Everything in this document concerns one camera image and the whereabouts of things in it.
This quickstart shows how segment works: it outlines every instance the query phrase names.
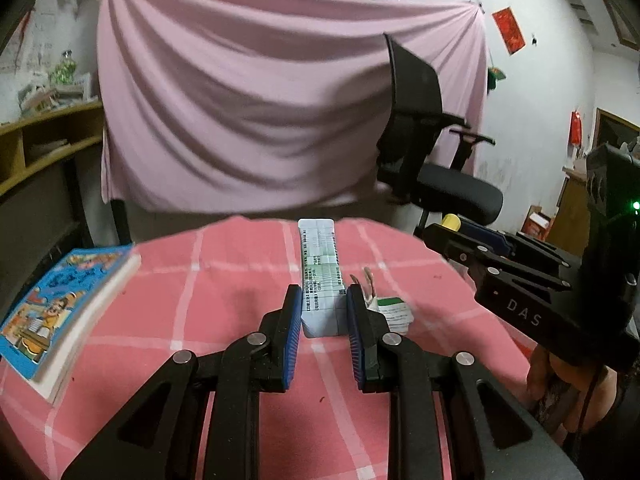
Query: human hand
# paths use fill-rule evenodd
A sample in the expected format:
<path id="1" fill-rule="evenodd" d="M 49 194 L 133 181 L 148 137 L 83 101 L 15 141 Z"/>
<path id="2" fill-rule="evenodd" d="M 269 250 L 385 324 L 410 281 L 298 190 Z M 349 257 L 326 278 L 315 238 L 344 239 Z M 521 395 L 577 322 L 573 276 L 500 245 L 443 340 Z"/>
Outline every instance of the human hand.
<path id="1" fill-rule="evenodd" d="M 529 366 L 527 390 L 533 399 L 540 400 L 544 397 L 549 379 L 553 374 L 580 392 L 578 402 L 575 403 L 562 423 L 567 431 L 575 433 L 578 429 L 578 420 L 589 384 L 599 366 L 593 364 L 579 367 L 571 366 L 540 345 L 534 349 Z M 589 431 L 609 413 L 616 400 L 617 380 L 615 371 L 605 367 L 589 402 L 582 426 L 583 432 Z"/>

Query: curtain fold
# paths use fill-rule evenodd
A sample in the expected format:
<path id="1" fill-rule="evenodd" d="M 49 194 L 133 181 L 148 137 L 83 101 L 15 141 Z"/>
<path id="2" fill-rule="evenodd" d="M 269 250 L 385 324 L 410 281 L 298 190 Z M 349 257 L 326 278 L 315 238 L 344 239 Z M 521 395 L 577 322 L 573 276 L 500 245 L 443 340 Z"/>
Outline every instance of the curtain fold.
<path id="1" fill-rule="evenodd" d="M 390 113 L 383 32 L 435 67 L 447 112 L 479 126 L 476 4 L 102 0 L 103 198 L 235 213 L 371 194 Z M 448 166 L 457 143 L 442 134 L 432 160 Z"/>

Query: black sleeve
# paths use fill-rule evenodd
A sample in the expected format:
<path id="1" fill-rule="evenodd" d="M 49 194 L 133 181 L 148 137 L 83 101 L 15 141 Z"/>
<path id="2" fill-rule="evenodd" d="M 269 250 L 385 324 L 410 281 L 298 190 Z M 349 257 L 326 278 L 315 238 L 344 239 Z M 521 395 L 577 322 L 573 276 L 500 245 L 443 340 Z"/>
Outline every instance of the black sleeve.
<path id="1" fill-rule="evenodd" d="M 574 435 L 562 446 L 570 452 Z M 640 478 L 640 381 L 635 378 L 618 389 L 609 413 L 582 436 L 578 469 L 584 480 L 626 480 Z"/>

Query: photo on wall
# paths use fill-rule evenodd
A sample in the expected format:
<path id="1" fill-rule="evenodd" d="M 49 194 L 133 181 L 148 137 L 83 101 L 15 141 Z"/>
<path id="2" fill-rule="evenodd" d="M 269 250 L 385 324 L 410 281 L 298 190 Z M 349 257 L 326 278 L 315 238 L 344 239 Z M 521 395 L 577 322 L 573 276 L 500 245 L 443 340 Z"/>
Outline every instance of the photo on wall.
<path id="1" fill-rule="evenodd" d="M 524 38 L 522 37 L 520 27 L 513 15 L 511 7 L 498 10 L 494 12 L 492 16 L 494 17 L 496 25 L 498 25 L 498 30 L 500 30 L 500 34 L 510 55 L 515 54 L 525 46 Z"/>

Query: black cable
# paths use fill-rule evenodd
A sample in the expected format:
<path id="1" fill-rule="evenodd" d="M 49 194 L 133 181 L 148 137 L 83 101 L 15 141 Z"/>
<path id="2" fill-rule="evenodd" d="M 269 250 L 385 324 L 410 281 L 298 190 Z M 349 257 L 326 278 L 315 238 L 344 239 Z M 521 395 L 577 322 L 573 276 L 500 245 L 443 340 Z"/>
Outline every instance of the black cable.
<path id="1" fill-rule="evenodd" d="M 591 379 L 591 383 L 589 384 L 589 388 L 587 389 L 587 394 L 584 397 L 584 404 L 582 405 L 582 411 L 580 412 L 580 418 L 578 419 L 578 429 L 575 432 L 574 444 L 571 447 L 571 460 L 574 463 L 578 463 L 578 453 L 580 453 L 580 441 L 582 440 L 582 428 L 584 426 L 584 418 L 587 415 L 587 409 L 589 407 L 589 403 L 591 402 L 591 397 L 593 397 L 593 392 L 596 389 L 596 385 L 598 384 L 598 379 L 602 374 L 603 367 L 596 368 L 596 371 L 593 374 L 593 379 Z"/>

